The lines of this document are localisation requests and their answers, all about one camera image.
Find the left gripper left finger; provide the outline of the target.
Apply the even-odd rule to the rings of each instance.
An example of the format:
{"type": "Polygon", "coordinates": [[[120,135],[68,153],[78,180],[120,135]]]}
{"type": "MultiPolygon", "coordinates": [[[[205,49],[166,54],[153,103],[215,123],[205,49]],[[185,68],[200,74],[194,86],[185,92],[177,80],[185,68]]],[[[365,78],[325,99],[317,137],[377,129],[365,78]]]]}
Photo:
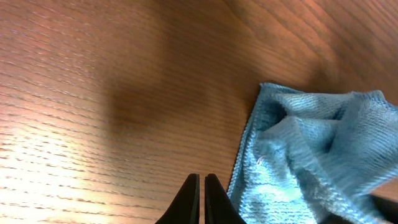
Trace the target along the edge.
{"type": "Polygon", "coordinates": [[[200,178],[190,174],[156,224],[199,224],[200,178]]]}

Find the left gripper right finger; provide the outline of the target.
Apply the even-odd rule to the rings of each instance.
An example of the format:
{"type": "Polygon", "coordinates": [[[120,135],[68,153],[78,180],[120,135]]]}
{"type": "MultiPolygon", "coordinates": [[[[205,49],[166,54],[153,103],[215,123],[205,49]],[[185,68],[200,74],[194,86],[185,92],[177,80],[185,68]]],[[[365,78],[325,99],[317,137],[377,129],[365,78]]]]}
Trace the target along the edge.
{"type": "Polygon", "coordinates": [[[208,174],[205,177],[205,223],[246,224],[234,209],[215,174],[208,174]]]}

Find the blue microfiber cloth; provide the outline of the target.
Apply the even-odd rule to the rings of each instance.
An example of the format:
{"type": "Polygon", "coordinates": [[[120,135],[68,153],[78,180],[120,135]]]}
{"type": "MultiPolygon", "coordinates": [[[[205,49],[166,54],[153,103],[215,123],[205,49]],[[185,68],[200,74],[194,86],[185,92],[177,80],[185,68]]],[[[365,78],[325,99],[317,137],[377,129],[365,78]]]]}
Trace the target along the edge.
{"type": "Polygon", "coordinates": [[[261,86],[228,197],[247,223],[379,223],[371,192],[397,177],[397,107],[381,91],[261,86]]]}

